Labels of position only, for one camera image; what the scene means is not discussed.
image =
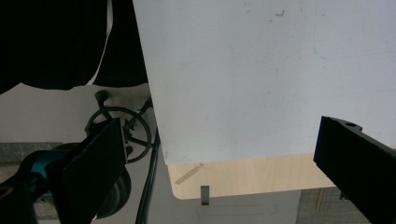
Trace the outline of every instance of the black fabric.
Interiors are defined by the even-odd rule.
[[[6,91],[11,90],[18,84],[20,84],[19,81],[14,81],[14,80],[10,80],[10,79],[0,79],[0,95]]]
[[[113,28],[95,85],[130,87],[147,83],[132,0],[113,0]]]
[[[105,47],[106,6],[106,0],[0,1],[0,79],[6,77],[40,89],[70,90],[85,85],[95,74]],[[117,8],[122,9],[115,7],[114,15],[119,14]],[[137,74],[145,76],[139,65],[143,64],[141,50],[137,51],[137,57],[131,57],[131,60],[136,59],[136,63],[132,62],[136,66],[119,68],[125,61],[118,59],[124,58],[128,50],[136,47],[121,49],[115,46],[117,38],[122,39],[121,43],[126,41],[122,29],[117,28],[124,24],[117,21],[115,30],[120,31],[108,43],[111,44],[109,54],[103,63],[104,71],[99,76],[120,73],[119,77],[123,78],[127,77],[128,71],[132,74],[135,69],[140,70]],[[106,85],[106,79],[100,78],[99,81]]]

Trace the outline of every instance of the black plastic part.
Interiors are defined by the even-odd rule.
[[[91,223],[124,165],[120,120],[113,119],[95,125],[81,144],[47,166],[49,189],[61,223]]]
[[[28,186],[16,179],[0,186],[0,223],[36,224]]]
[[[314,161],[372,223],[396,223],[396,151],[341,119],[322,117]]]
[[[105,201],[97,212],[96,218],[109,217],[116,214],[128,202],[131,195],[131,177],[127,170],[121,173],[114,187],[107,194]]]
[[[107,91],[98,91],[95,94],[95,99],[98,102],[98,106],[100,109],[105,108],[105,101],[108,99],[108,96],[109,94]],[[108,112],[104,113],[103,116],[105,116],[106,119],[112,119],[111,115]]]
[[[201,205],[209,205],[209,186],[201,186]]]
[[[125,150],[126,150],[127,157],[134,152],[134,148],[131,146],[126,147]]]

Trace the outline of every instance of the white panel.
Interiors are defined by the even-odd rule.
[[[134,1],[165,160],[312,152],[322,115],[396,144],[396,3]]]

